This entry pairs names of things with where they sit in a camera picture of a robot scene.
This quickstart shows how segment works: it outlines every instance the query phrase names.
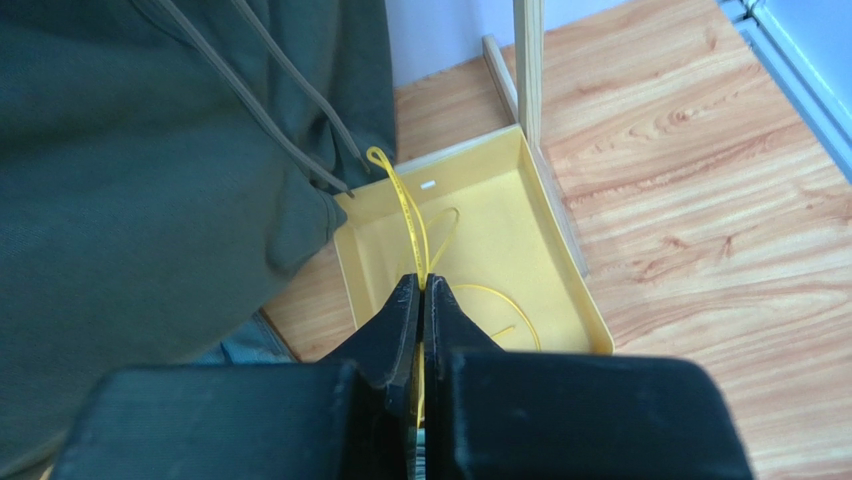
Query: yellow cable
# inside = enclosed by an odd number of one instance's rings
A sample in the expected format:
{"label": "yellow cable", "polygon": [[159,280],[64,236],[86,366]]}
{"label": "yellow cable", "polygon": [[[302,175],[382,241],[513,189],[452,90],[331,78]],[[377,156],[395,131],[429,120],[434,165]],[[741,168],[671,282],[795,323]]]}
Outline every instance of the yellow cable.
{"label": "yellow cable", "polygon": [[[396,191],[399,206],[402,207],[402,215],[405,218],[406,225],[408,226],[408,237],[409,240],[411,240],[411,249],[414,253],[414,266],[417,271],[417,283],[420,286],[420,290],[425,290],[426,278],[429,276],[429,239],[426,236],[426,225],[423,223],[423,217],[420,215],[420,209],[417,208],[417,204],[415,204],[411,199],[411,194],[408,192],[408,188],[406,188],[405,184],[402,183],[402,180],[399,179],[399,176],[396,174],[396,171],[394,171],[390,160],[388,160],[388,157],[385,156],[385,152],[378,147],[370,147],[367,149],[367,160],[379,167],[382,167],[387,172],[388,178]],[[420,251],[420,242],[417,240],[417,229],[414,226],[414,220],[411,218],[412,211],[414,211],[414,214],[417,216],[417,222],[420,224],[420,233],[423,237],[423,248],[425,250],[425,254]]]}
{"label": "yellow cable", "polygon": [[533,336],[533,342],[535,342],[535,349],[538,350],[539,352],[541,351],[541,342],[538,339],[538,332],[535,331],[535,327],[533,327],[532,322],[530,321],[529,317],[527,317],[527,315],[524,313],[524,311],[521,310],[521,307],[519,307],[517,303],[513,302],[511,298],[507,297],[506,295],[503,295],[502,293],[498,292],[497,290],[494,290],[493,288],[484,287],[482,285],[475,285],[475,284],[472,284],[472,283],[468,283],[468,284],[465,284],[465,285],[455,285],[455,286],[450,287],[450,289],[456,289],[456,290],[464,289],[464,288],[473,288],[473,289],[476,289],[476,290],[481,290],[483,292],[488,292],[488,293],[491,293],[493,295],[497,295],[498,297],[505,300],[506,303],[511,305],[512,308],[514,308],[515,311],[518,312],[518,315],[520,315],[521,318],[524,319],[524,323],[527,324],[527,327],[530,329],[530,333]]}
{"label": "yellow cable", "polygon": [[[423,222],[423,216],[420,214],[420,209],[417,208],[417,204],[414,202],[414,199],[411,197],[411,192],[408,191],[408,187],[406,187],[405,184],[402,182],[402,180],[399,178],[399,175],[397,175],[396,171],[393,169],[393,165],[390,163],[390,160],[388,160],[387,156],[385,156],[385,153],[378,147],[370,147],[370,148],[367,149],[367,159],[371,163],[373,163],[374,165],[377,165],[377,166],[381,167],[382,169],[384,169],[385,172],[387,172],[387,174],[388,174],[388,179],[390,179],[390,182],[393,185],[393,188],[396,192],[397,200],[399,200],[399,206],[402,208],[402,215],[405,219],[406,227],[408,228],[408,238],[411,241],[411,250],[412,250],[412,253],[414,255],[414,267],[415,267],[415,271],[417,272],[417,283],[418,283],[421,291],[425,290],[426,289],[426,280],[429,277],[429,273],[438,264],[438,261],[444,255],[444,253],[447,250],[447,247],[449,246],[450,242],[452,241],[453,237],[456,234],[456,230],[458,229],[458,225],[459,225],[459,219],[461,218],[461,212],[459,212],[459,209],[457,209],[455,207],[451,207],[449,209],[443,210],[441,213],[439,213],[434,218],[429,220],[429,223],[424,223]],[[411,212],[414,212],[414,216],[417,217],[417,226],[420,227],[420,238],[423,239],[423,250],[422,251],[420,250],[420,242],[418,241],[417,227],[415,226],[414,219],[412,218]],[[444,215],[446,215],[447,213],[450,213],[450,212],[455,212],[455,214],[456,214],[456,218],[453,222],[453,226],[450,229],[450,233],[447,235],[447,238],[444,239],[444,241],[441,243],[441,246],[438,247],[438,251],[435,252],[435,257],[430,259],[429,235],[427,234],[428,229],[439,218],[443,217]],[[399,270],[400,268],[401,268],[401,263],[397,265],[397,269]],[[465,285],[458,285],[458,286],[450,287],[450,288],[451,289],[452,288],[456,288],[456,289],[473,288],[473,289],[477,289],[477,290],[482,290],[484,292],[489,292],[489,293],[497,295],[498,297],[505,300],[509,305],[512,306],[512,308],[515,309],[516,312],[518,312],[518,315],[521,316],[521,318],[524,320],[524,323],[527,324],[527,327],[529,327],[530,333],[532,334],[533,341],[535,342],[536,350],[541,351],[541,342],[539,342],[538,333],[535,331],[535,327],[533,327],[533,324],[532,324],[532,322],[530,322],[530,319],[527,318],[526,314],[524,314],[523,310],[521,310],[521,307],[519,307],[515,302],[513,302],[512,299],[510,299],[506,295],[498,292],[497,290],[494,290],[493,288],[488,288],[488,287],[485,287],[485,286],[482,286],[482,285],[465,284]],[[503,330],[500,330],[499,332],[495,333],[491,337],[496,338],[500,335],[503,335],[505,333],[508,333],[508,332],[514,330],[514,328],[515,328],[514,326],[504,328]],[[424,391],[425,391],[425,372],[424,372],[425,361],[424,361],[424,357],[423,357],[423,344],[422,343],[420,343],[418,345],[417,355],[418,355],[419,360],[420,360],[420,368],[419,368],[420,378],[419,378],[419,381],[418,381],[419,392],[418,392],[418,400],[417,400],[417,422],[416,422],[416,425],[417,425],[417,428],[419,429],[421,422],[423,420],[424,407],[425,407],[425,395],[423,394]]]}
{"label": "yellow cable", "polygon": [[[431,220],[426,222],[426,234],[428,236],[429,229],[433,225],[435,225],[438,222],[438,220],[444,218],[449,213],[455,213],[456,214],[455,219],[453,219],[453,226],[450,228],[450,233],[447,234],[447,238],[445,238],[444,241],[441,243],[441,246],[438,247],[438,251],[435,252],[435,256],[432,257],[432,261],[429,262],[429,272],[433,272],[435,270],[435,266],[438,265],[438,262],[441,260],[441,257],[443,257],[444,253],[447,251],[447,247],[450,246],[450,242],[452,242],[453,238],[455,238],[456,231],[458,230],[458,227],[459,227],[459,219],[461,218],[461,212],[456,207],[445,208],[445,209],[441,210],[440,213],[438,213],[437,215],[432,217]],[[402,276],[402,264],[403,264],[404,261],[405,261],[405,256],[402,255],[402,256],[400,256],[399,261],[396,262],[396,276],[397,277]]]}

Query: green sweatshirt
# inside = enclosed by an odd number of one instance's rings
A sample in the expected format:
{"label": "green sweatshirt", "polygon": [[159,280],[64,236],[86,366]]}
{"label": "green sweatshirt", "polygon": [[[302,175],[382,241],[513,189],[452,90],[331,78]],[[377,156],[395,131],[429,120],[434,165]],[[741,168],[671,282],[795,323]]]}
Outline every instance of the green sweatshirt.
{"label": "green sweatshirt", "polygon": [[0,2],[0,478],[106,372],[235,330],[393,150],[383,0],[173,1]]}

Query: wooden post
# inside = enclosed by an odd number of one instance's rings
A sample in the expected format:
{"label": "wooden post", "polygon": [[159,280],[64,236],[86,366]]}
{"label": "wooden post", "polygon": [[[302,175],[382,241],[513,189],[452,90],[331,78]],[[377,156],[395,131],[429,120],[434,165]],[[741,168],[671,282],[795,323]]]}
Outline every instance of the wooden post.
{"label": "wooden post", "polygon": [[541,143],[541,72],[544,57],[544,0],[515,1],[515,72],[518,120],[531,148]]}

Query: wooden stick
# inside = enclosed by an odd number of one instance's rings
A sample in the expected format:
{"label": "wooden stick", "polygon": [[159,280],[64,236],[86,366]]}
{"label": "wooden stick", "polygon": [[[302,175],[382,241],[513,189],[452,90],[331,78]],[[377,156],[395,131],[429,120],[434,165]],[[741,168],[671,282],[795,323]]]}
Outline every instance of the wooden stick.
{"label": "wooden stick", "polygon": [[497,94],[500,95],[503,108],[506,109],[512,122],[518,123],[518,91],[515,89],[515,82],[506,67],[506,61],[500,53],[500,47],[497,46],[494,35],[482,37],[482,55],[485,57],[485,64],[488,65],[488,71],[491,72],[491,78],[497,86]]}
{"label": "wooden stick", "polygon": [[524,129],[530,148],[538,148],[541,144],[544,0],[514,1],[518,121]]}

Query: white wall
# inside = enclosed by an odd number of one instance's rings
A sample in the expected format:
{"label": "white wall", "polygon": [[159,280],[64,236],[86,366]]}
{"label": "white wall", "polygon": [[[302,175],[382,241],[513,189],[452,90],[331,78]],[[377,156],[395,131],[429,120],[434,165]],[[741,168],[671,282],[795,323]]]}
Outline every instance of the white wall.
{"label": "white wall", "polygon": [[[549,0],[544,28],[561,27],[625,0]],[[386,0],[394,84],[415,80],[482,55],[482,36],[515,42],[512,0]]]}

